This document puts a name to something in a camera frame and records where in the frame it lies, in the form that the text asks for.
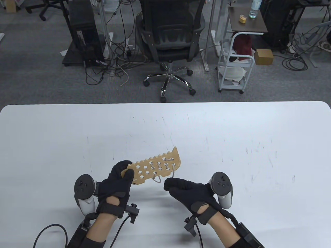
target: glove strap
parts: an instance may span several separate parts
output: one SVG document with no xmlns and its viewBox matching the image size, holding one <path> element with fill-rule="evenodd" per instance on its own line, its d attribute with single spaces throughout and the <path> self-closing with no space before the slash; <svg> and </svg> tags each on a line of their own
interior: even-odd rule
<svg viewBox="0 0 331 248">
<path fill-rule="evenodd" d="M 115 206 L 113 204 L 109 204 L 106 201 L 100 202 L 97 208 L 97 213 L 106 213 L 106 214 L 112 214 L 117 216 L 119 219 L 123 217 L 124 214 L 124 208 L 120 206 Z"/>
<path fill-rule="evenodd" d="M 214 209 L 212 206 L 209 206 L 205 212 L 203 212 L 199 217 L 198 220 L 202 225 L 206 225 L 207 222 L 213 217 L 218 211 Z"/>
</svg>

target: office chair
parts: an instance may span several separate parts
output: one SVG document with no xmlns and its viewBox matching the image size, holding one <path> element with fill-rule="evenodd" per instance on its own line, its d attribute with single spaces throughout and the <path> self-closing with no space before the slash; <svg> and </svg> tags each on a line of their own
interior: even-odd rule
<svg viewBox="0 0 331 248">
<path fill-rule="evenodd" d="M 28 6 L 28 7 L 25 7 L 25 9 L 27 10 L 27 12 L 29 14 L 31 14 L 33 9 L 43 8 L 42 11 L 39 13 L 39 17 L 42 21 L 46 21 L 46 18 L 44 17 L 44 14 L 45 14 L 45 12 L 47 11 L 47 9 L 49 7 L 56 8 L 56 9 L 59 9 L 59 10 L 62 10 L 62 11 L 64 9 L 65 11 L 67 11 L 66 8 L 64 7 L 63 1 L 66 1 L 67 4 L 68 4 L 68 0 L 54 0 L 54 1 L 42 0 L 42 1 L 43 1 L 42 4 Z"/>
<path fill-rule="evenodd" d="M 200 33 L 205 27 L 202 8 L 205 0 L 140 0 L 142 13 L 136 17 L 136 44 L 150 60 L 159 63 L 161 74 L 148 75 L 143 83 L 150 85 L 148 79 L 165 76 L 161 89 L 161 102 L 166 102 L 166 88 L 170 79 L 184 83 L 190 95 L 196 91 L 185 79 L 174 73 L 186 69 L 187 75 L 193 71 L 183 66 L 172 69 L 173 61 L 192 61 L 199 53 Z"/>
</svg>

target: hand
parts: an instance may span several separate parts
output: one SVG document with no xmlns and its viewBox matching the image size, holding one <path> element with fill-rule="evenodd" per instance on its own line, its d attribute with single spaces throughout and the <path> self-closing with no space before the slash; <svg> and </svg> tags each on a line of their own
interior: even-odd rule
<svg viewBox="0 0 331 248">
<path fill-rule="evenodd" d="M 192 214 L 203 213 L 208 206 L 214 209 L 221 209 L 214 198 L 210 184 L 196 184 L 179 178 L 167 178 L 164 182 L 164 190 L 180 201 Z"/>
<path fill-rule="evenodd" d="M 108 178 L 99 184 L 99 202 L 106 200 L 109 204 L 118 205 L 122 208 L 126 207 L 130 196 L 129 192 L 134 177 L 134 171 L 131 169 L 127 170 L 123 178 L 121 172 L 127 168 L 128 164 L 132 164 L 132 162 L 129 160 L 118 162 L 112 168 Z"/>
</svg>

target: chair backrest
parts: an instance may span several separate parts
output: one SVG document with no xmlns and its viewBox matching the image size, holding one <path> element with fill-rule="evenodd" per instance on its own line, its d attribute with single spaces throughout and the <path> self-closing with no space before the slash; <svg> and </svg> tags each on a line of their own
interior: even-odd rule
<svg viewBox="0 0 331 248">
<path fill-rule="evenodd" d="M 205 0 L 140 0 L 144 38 L 153 57 L 157 50 L 190 48 L 199 43 Z"/>
</svg>

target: water bottle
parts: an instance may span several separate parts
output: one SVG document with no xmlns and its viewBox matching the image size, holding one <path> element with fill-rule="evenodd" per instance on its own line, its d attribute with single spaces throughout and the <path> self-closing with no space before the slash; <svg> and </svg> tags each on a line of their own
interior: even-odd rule
<svg viewBox="0 0 331 248">
<path fill-rule="evenodd" d="M 258 15 L 259 8 L 261 6 L 262 0 L 253 0 L 251 11 L 249 12 L 249 17 L 255 19 Z"/>
</svg>

